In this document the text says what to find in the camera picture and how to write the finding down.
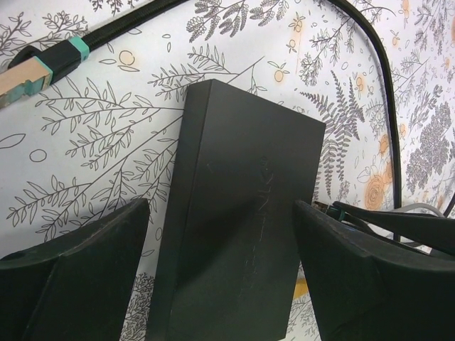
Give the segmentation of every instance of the white patterned fabric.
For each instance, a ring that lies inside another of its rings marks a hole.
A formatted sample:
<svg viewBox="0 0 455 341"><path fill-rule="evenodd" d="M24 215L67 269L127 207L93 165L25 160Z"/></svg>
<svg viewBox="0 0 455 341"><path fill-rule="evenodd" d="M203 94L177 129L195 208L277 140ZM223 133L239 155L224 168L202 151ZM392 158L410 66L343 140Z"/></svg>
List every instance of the white patterned fabric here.
<svg viewBox="0 0 455 341"><path fill-rule="evenodd" d="M137 0L0 3L0 64L83 36ZM455 5L352 0L392 66L403 204L443 210L455 188ZM151 207L122 341L144 339L187 86L217 78L327 123L315 196L392 209L382 78L363 32L325 0L197 0L93 51L68 78L0 111L0 256ZM311 141L302 148L311 148ZM311 301L286 340L318 340Z"/></svg>

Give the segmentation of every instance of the leaf branch drawing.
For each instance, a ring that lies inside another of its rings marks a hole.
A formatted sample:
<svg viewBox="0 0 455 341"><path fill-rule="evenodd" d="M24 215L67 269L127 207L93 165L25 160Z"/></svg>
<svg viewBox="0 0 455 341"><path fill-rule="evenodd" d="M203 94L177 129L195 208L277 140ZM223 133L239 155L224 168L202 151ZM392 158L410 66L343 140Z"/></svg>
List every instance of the leaf branch drawing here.
<svg viewBox="0 0 455 341"><path fill-rule="evenodd" d="M452 134L454 135L454 138L455 138L455 129L452 129ZM453 159L455 159L455 141L452 141L450 144L451 144L451 148L450 148L449 161L452 161Z"/></svg>
<svg viewBox="0 0 455 341"><path fill-rule="evenodd" d="M83 36L88 32L88 25L84 16L71 16L69 13L61 11L56 14L48 13L42 19L48 29L48 34L32 41L18 38L30 38L32 36L28 31L31 21L24 21L23 12L17 17L10 16L10 24L0 24L0 29L3 31L0 31L0 57L2 55L7 57L2 61L0 68L6 67L13 57L27 45L33 45L45 50L61 40L69 39L73 36Z"/></svg>
<svg viewBox="0 0 455 341"><path fill-rule="evenodd" d="M421 28L415 33L414 44L420 50L427 50L428 30L433 33L432 40L438 46L438 55L442 54L444 44L445 25L448 16L447 0L423 0L417 7L415 25Z"/></svg>
<svg viewBox="0 0 455 341"><path fill-rule="evenodd" d="M138 2L139 0L128 0L127 1L127 6L131 9L134 8L134 2ZM98 11L99 9L102 9L102 5L104 3L104 0L89 0L89 2L92 4L93 11ZM117 13L120 13L120 10L124 6L122 0L106 0L106 5L109 5L111 9L111 14L114 16Z"/></svg>
<svg viewBox="0 0 455 341"><path fill-rule="evenodd" d="M141 142L137 147L130 150L127 155L125 155L123 158L120 158L108 169L104 170L90 183L77 185L75 178L73 178L73 185L70 187L65 187L65 185L62 182L57 181L56 177L53 175L51 178L53 192L51 193L48 193L39 185L28 183L34 190L43 194L44 197L37 197L30 190L24 190L25 194L27 194L29 197L32 197L35 201L26 202L25 200L17 197L16 200L18 200L23 206L19 208L10 207L11 213L7 219L12 218L13 226L16 226L19 223L19 220L21 222L24 222L27 215L29 215L29 221L31 224L36 216L38 202L40 202L42 207L44 207L46 206L47 198L47 205L50 205L52 209L49 207L43 208L43 212L47 214L43 214L41 218L45 220L46 223L41 226L40 230L36 231L36 233L44 233L44 240L47 241L49 239L55 238L58 228L62 228L68 223L76 225L77 227L84 226L96 217L99 217L104 213L108 213L110 210L119 207L119 205L124 205L126 200L124 197L122 197L122 195L128 195L128 193L129 195L136 195L137 193L136 189L128 184L130 179L127 177L127 175L131 175L131 171L128 171L127 173L123 169L127 160L129 160L130 157L132 157L132 155L134 155L134 153L139 149L143 148L150 141L153 141L157 136L160 136L164 131L167 131L167 129L173 126L176 122L180 121L180 119L181 116L165 125L160 131L155 131L154 134L152 134L145 141ZM112 171L116 176L116 180L109 182L111 183L109 190L106 190L106 188L98 190L98 192L94 194L90 200L88 200L88 190L96 188L98 186L98 181L103 179L105 176L108 176ZM66 200L69 193L73 194L72 199ZM109 201L112 196L116 197L116 202L112 202L112 200ZM98 211L96 211L93 202L94 200L98 199L99 202L105 203ZM88 210L89 215L81 215L82 209L84 208Z"/></svg>
<svg viewBox="0 0 455 341"><path fill-rule="evenodd" d="M265 26L273 18L277 18L277 21L282 20L288 9L289 4L286 0L263 0L258 7L250 11L252 14L250 18L260 20L258 26Z"/></svg>
<svg viewBox="0 0 455 341"><path fill-rule="evenodd" d="M409 133L418 126L423 127L423 124L428 120L429 111L433 110L437 105L437 99L441 97L442 87L435 85L430 93L426 91L420 98L419 104L414 108L411 119L409 120Z"/></svg>
<svg viewBox="0 0 455 341"><path fill-rule="evenodd" d="M385 7L373 6L372 4L362 1L364 8L360 12L367 16L368 21L374 25L380 20L383 11L389 11L393 15L395 13ZM354 53L354 44L352 36L355 31L355 23L350 16L345 15L343 12L337 10L337 17L341 18L341 25L337 29L332 29L332 33L328 29L321 29L312 39L310 39L311 47L317 51L316 57L312 57L310 52L307 52L301 61L301 69L299 71L301 80L305 85L315 86L317 84L317 77L319 71L322 70L323 61L322 57L327 58L328 53L331 53L330 63L335 66L340 60L341 43L343 42L342 30L347 26L348 41L345 43L346 50L349 53Z"/></svg>
<svg viewBox="0 0 455 341"><path fill-rule="evenodd" d="M152 74L154 79L149 81L148 84L161 88L160 91L155 94L157 97L164 95L164 100L167 100L172 99L172 97L175 96L177 102L184 100L188 86L197 82L202 82L208 76L232 76L232 78L227 81L229 84L248 70L253 70L254 66L263 58L254 62L242 72L231 72L225 66L224 53L219 53L216 46L211 50L210 46L207 44L205 49L202 46L199 50L196 50L196 48L193 47L192 52L188 53L188 59L190 59L192 63L187 63L186 65L181 64L179 69L171 64L168 70L164 69L164 67L160 67L161 72L159 75Z"/></svg>
<svg viewBox="0 0 455 341"><path fill-rule="evenodd" d="M248 5L245 0L237 1L229 6L222 6L222 0L199 0L195 3L195 16L186 24L186 30L191 33L190 43L207 32L205 40L210 39L217 28L221 34L230 32L230 37L245 28L248 15Z"/></svg>
<svg viewBox="0 0 455 341"><path fill-rule="evenodd" d="M246 0L237 1L229 6L222 5L223 0L198 0L195 3L195 16L186 24L186 30L191 33L190 43L205 34L205 40L212 38L217 29L220 34L229 33L234 37L242 31L248 21L258 20L258 26L265 26L274 18L280 21L284 18L289 4L287 0L262 0L258 7L249 11Z"/></svg>
<svg viewBox="0 0 455 341"><path fill-rule="evenodd" d="M315 340L319 338L313 305L309 295L303 295L292 301L289 322L287 325L287 333L293 332L294 328L298 325L300 325L298 327L299 330L301 328L305 330L302 335L315 337Z"/></svg>
<svg viewBox="0 0 455 341"><path fill-rule="evenodd" d="M424 189L431 176L441 175L449 159L449 141L446 133L451 127L448 102L433 106L434 115L420 134L420 147L411 153L406 167L407 187L414 194L416 187Z"/></svg>
<svg viewBox="0 0 455 341"><path fill-rule="evenodd" d="M412 98L421 96L426 90L428 83L428 60L429 58L424 62L421 62L419 60L419 54L412 53L410 58L404 58L401 62L401 70L397 67L392 68L394 83L398 84L398 86L394 88L395 101L398 108L400 108L401 104L408 105ZM415 86L415 76L422 68L424 68L424 72L420 77L419 84Z"/></svg>
<svg viewBox="0 0 455 341"><path fill-rule="evenodd" d="M386 107L384 102L378 101L377 99L370 100L370 103L368 103L367 109L365 110L365 115L370 120L370 127L375 138L378 138L379 135L386 130L385 110Z"/></svg>
<svg viewBox="0 0 455 341"><path fill-rule="evenodd" d="M320 174L316 178L315 192L319 191L319 184L324 169L325 184L327 194L331 196L331 185L333 173L338 174L340 181L344 180L344 158L348 152L351 139L360 140L357 123L365 121L363 108L357 103L355 98L352 80L349 79L348 98L344 95L340 81L332 71L332 76L336 88L336 103L328 102L328 96L323 94L310 94L301 92L308 98L319 111L322 121L326 124L326 133L324 136L323 147L321 152L321 162L319 163Z"/></svg>
<svg viewBox="0 0 455 341"><path fill-rule="evenodd" d="M135 126L151 122L159 112L182 110L155 107L147 98L133 96L131 92L116 96L109 82L102 89L87 78L85 89L79 89L70 78L66 80L73 92L70 96L63 96L56 86L53 90L57 97L41 93L44 99L36 106L46 105L56 115L43 117L46 124L41 130L50 129L54 135L66 125L70 134L77 134L76 139L69 140L73 147L66 155L74 158L81 154L83 158L89 158L81 166L95 171L105 168L110 158L116 158L121 150L129 148Z"/></svg>
<svg viewBox="0 0 455 341"><path fill-rule="evenodd" d="M132 298L129 302L120 341L142 341L145 338L151 293L155 278L146 273L134 279Z"/></svg>
<svg viewBox="0 0 455 341"><path fill-rule="evenodd" d="M26 198L17 197L20 205L10 208L8 219L13 226L27 218L32 224L36 215L41 216L43 224L36 233L49 240L67 232L68 225L84 226L138 196L148 198L152 212L156 213L157 200L167 200L177 144L175 132L169 132L180 121L182 108L155 107L145 97L131 92L116 94L110 83L103 88L90 78L85 88L67 78L66 86L54 85L42 96L37 105L45 105L57 116L44 117L43 130L48 127L53 135L66 126L68 143L73 145L67 155L74 157L77 153L86 158L81 166L95 169L97 177L84 183L77 183L74 177L71 184L66 184L52 175L52 190L29 181L30 187L23 190ZM166 123L159 124L161 128L145 138L144 134L138 136L142 141L133 142L132 128L146 128L153 115L163 110L169 115Z"/></svg>

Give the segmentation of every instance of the black box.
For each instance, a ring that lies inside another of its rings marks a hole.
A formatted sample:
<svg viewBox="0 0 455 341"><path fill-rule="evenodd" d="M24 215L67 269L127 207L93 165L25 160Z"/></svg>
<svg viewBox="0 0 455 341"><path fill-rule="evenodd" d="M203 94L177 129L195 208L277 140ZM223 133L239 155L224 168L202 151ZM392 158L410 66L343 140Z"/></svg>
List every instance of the black box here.
<svg viewBox="0 0 455 341"><path fill-rule="evenodd" d="M325 125L217 80L188 89L147 341L285 337Z"/></svg>

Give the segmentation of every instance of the orange circle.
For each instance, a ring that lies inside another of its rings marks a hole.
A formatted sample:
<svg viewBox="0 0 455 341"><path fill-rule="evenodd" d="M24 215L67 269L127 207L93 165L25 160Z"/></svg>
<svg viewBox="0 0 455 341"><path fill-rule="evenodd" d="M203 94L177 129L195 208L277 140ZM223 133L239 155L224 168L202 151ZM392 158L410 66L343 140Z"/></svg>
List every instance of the orange circle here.
<svg viewBox="0 0 455 341"><path fill-rule="evenodd" d="M125 65L133 65L134 62L136 61L136 58L128 50L123 50L119 54L119 59L120 59L120 62Z"/></svg>
<svg viewBox="0 0 455 341"><path fill-rule="evenodd" d="M284 73L281 70L277 70L275 72L275 80L277 82L281 82L283 80L283 78L284 78Z"/></svg>

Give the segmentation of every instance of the black clip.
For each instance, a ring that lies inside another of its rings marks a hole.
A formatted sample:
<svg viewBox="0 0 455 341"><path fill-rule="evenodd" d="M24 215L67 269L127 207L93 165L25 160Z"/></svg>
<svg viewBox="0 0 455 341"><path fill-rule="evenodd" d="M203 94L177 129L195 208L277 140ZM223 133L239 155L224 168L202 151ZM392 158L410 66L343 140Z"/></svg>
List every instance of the black clip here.
<svg viewBox="0 0 455 341"><path fill-rule="evenodd" d="M35 46L27 45L9 63L8 69L11 69L12 67L15 67L15 66L25 62L26 60L34 57L35 55L39 54L40 52L41 51L39 49L37 49Z"/></svg>

